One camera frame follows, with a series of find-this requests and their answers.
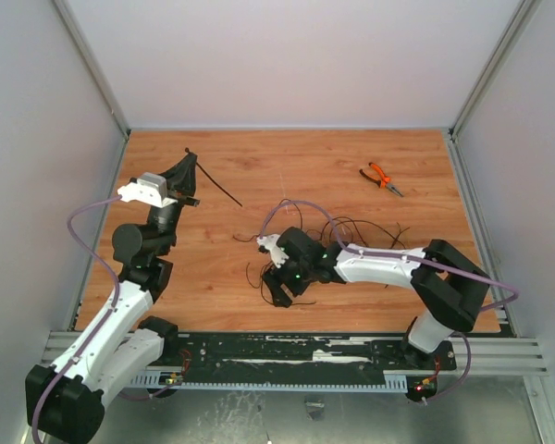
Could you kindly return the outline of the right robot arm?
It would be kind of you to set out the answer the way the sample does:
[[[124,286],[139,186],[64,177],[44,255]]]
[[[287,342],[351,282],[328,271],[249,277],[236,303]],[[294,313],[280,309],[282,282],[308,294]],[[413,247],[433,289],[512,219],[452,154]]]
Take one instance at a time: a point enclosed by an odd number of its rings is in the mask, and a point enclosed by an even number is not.
[[[444,240],[399,251],[348,242],[324,246],[290,227],[256,242],[271,260],[262,280],[277,307],[290,307],[314,283],[368,282],[413,290],[425,310],[407,328],[398,352],[412,368],[431,363],[452,333],[473,330],[489,289],[487,274]]]

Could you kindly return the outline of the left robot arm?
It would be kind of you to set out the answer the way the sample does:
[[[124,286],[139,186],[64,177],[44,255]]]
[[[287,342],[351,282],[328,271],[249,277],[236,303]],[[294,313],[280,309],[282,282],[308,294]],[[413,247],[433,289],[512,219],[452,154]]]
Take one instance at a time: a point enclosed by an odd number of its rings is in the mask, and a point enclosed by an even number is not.
[[[177,244],[184,206],[195,206],[197,155],[144,173],[120,187],[115,201],[150,207],[145,223],[118,226],[112,237],[120,272],[106,272],[113,289],[90,324],[49,365],[36,364],[25,379],[27,419],[34,442],[42,435],[88,443],[111,402],[147,365],[174,363],[180,353],[176,325],[146,317],[172,274],[166,255]]]

